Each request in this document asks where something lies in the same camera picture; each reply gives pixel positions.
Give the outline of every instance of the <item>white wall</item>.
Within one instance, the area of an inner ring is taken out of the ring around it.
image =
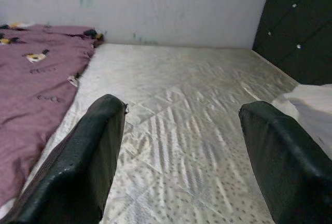
[[[0,22],[94,26],[113,43],[251,48],[265,0],[0,0]]]

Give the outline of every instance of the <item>white cloth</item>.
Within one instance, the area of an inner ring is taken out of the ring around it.
[[[332,85],[298,85],[272,102],[293,117],[332,159]]]

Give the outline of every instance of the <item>purple blanket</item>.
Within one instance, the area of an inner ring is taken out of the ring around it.
[[[19,195],[70,107],[96,38],[88,27],[0,27],[0,206]]]

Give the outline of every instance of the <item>blanket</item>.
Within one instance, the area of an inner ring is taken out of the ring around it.
[[[19,195],[101,40],[89,27],[0,26],[0,206]]]

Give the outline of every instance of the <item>white mattress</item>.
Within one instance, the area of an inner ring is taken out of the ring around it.
[[[250,50],[104,44],[36,170],[98,97],[130,105],[101,223],[273,223],[238,118],[297,83]]]

